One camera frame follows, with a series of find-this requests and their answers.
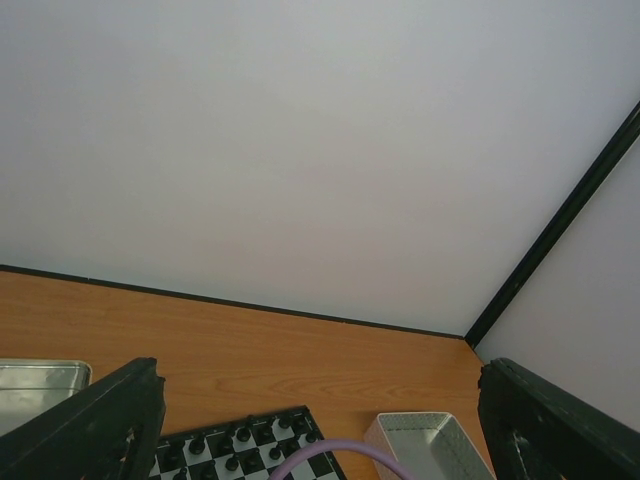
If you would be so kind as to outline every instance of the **black edge trim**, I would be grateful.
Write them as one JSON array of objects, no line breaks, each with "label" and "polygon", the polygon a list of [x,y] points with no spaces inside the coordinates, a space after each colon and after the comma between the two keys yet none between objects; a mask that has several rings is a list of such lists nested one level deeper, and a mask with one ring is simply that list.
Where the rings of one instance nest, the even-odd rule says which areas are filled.
[{"label": "black edge trim", "polygon": [[96,285],[100,287],[118,288],[121,290],[129,290],[131,292],[149,293],[151,295],[161,295],[163,297],[181,298],[183,300],[193,300],[196,302],[215,303],[217,305],[226,305],[229,307],[247,308],[250,310],[258,310],[261,312],[280,313],[282,315],[292,315],[296,317],[313,318],[315,320],[327,320],[329,322],[348,323],[350,325],[361,325],[363,327],[384,328],[387,330],[396,330],[398,332],[419,333],[421,335],[431,335],[434,337],[454,338],[462,340],[462,335],[454,335],[451,333],[432,332],[429,330],[421,330],[419,328],[399,327],[396,325],[388,325],[385,323],[368,322],[365,320],[354,320],[351,318],[333,317],[331,315],[321,315],[319,313],[299,312],[286,308],[268,307],[265,305],[256,305],[253,303],[236,302],[235,300],[224,300],[221,298],[205,297],[204,295],[192,295],[190,293],[173,292],[171,290],[162,290],[159,288],[141,287],[138,285],[128,285],[126,283],[110,282],[107,280],[98,280],[89,277],[78,277],[76,275],[66,275],[64,273],[46,272],[43,270],[35,270],[32,268],[16,267],[13,265],[0,265],[1,272],[19,273],[22,275],[31,275],[35,277],[51,278],[55,280],[64,280],[66,282],[84,283],[87,285]]},{"label": "black edge trim", "polygon": [[476,348],[640,134],[640,103],[611,137],[464,339]]}]

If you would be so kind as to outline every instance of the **orange wood surface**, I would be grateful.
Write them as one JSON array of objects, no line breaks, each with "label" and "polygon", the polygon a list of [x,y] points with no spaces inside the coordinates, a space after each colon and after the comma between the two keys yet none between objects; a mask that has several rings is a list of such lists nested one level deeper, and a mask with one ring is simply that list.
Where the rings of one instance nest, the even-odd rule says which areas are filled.
[{"label": "orange wood surface", "polygon": [[97,380],[141,356],[167,379],[164,433],[305,404],[325,437],[362,439],[380,412],[447,411],[488,459],[462,340],[0,272],[0,357],[84,360]]}]

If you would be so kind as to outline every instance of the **black frame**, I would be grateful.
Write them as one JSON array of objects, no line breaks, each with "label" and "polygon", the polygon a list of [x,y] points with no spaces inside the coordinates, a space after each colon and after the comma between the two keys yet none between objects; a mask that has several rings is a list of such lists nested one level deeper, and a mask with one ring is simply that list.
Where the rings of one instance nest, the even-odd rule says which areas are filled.
[{"label": "black frame", "polygon": [[474,348],[489,332],[562,234],[640,135],[640,102],[620,125],[464,339]]},{"label": "black frame", "polygon": [[479,386],[500,480],[640,478],[640,433],[505,358],[483,367]]}]

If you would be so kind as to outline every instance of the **black chess piece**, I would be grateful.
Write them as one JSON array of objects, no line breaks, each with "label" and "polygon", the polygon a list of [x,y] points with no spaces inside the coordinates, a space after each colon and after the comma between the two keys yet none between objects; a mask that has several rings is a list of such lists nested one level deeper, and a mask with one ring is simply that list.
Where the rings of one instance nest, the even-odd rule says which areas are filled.
[{"label": "black chess piece", "polygon": [[289,441],[285,444],[284,450],[287,456],[300,449],[300,444],[298,443],[299,438],[300,435],[295,435],[293,438],[290,438]]},{"label": "black chess piece", "polygon": [[271,458],[272,460],[277,460],[281,456],[282,456],[282,450],[280,450],[280,447],[278,445],[276,445],[271,450],[269,450],[269,458]]},{"label": "black chess piece", "polygon": [[167,449],[163,457],[164,464],[167,468],[174,467],[178,464],[180,455],[182,455],[182,447],[184,447],[184,440],[173,442],[169,445],[169,448]]},{"label": "black chess piece", "polygon": [[318,439],[318,434],[316,432],[314,432],[313,430],[311,430],[309,433],[307,433],[304,437],[304,439],[308,442],[308,443],[313,443]]},{"label": "black chess piece", "polygon": [[257,454],[257,452],[250,453],[246,458],[245,463],[247,464],[247,467],[249,469],[256,468],[258,466],[258,458],[256,457]]},{"label": "black chess piece", "polygon": [[251,426],[253,425],[253,416],[247,417],[245,424],[238,430],[236,438],[241,442],[248,442],[251,438]]},{"label": "black chess piece", "polygon": [[307,422],[305,421],[305,419],[303,417],[298,417],[293,422],[294,430],[304,430],[304,428],[306,426],[307,426]]},{"label": "black chess piece", "polygon": [[240,462],[238,461],[238,457],[235,455],[229,457],[224,464],[224,467],[230,472],[235,472],[238,469]]},{"label": "black chess piece", "polygon": [[180,471],[173,476],[173,480],[187,480],[187,467],[182,467]]},{"label": "black chess piece", "polygon": [[273,435],[272,425],[275,420],[276,420],[275,417],[271,417],[269,420],[267,420],[264,424],[260,426],[257,432],[258,439],[267,441],[271,438],[271,435]]},{"label": "black chess piece", "polygon": [[249,439],[251,438],[251,430],[249,429],[249,427],[245,425],[242,428],[240,428],[238,430],[238,433],[236,434],[236,438],[241,442],[248,442]]},{"label": "black chess piece", "polygon": [[218,455],[228,455],[233,453],[233,434],[236,429],[233,425],[227,428],[227,431],[224,434],[224,437],[218,442],[217,449]]},{"label": "black chess piece", "polygon": [[204,441],[204,433],[197,435],[193,440],[191,440],[191,443],[189,443],[189,451],[194,455],[200,455],[204,452]]},{"label": "black chess piece", "polygon": [[200,470],[200,478],[198,480],[216,480],[217,478],[216,461],[211,460],[202,470]]},{"label": "black chess piece", "polygon": [[289,415],[283,415],[280,417],[280,420],[278,420],[278,426],[285,430],[289,428],[291,426],[291,417]]}]

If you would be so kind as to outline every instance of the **chessboard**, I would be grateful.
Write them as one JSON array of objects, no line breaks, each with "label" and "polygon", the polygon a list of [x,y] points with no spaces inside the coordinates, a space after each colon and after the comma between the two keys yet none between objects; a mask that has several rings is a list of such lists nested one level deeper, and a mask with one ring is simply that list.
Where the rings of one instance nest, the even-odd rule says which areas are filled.
[{"label": "chessboard", "polygon": [[[267,480],[285,458],[324,437],[307,407],[249,416],[161,437],[150,480]],[[346,480],[331,452],[298,465],[287,480]]]}]

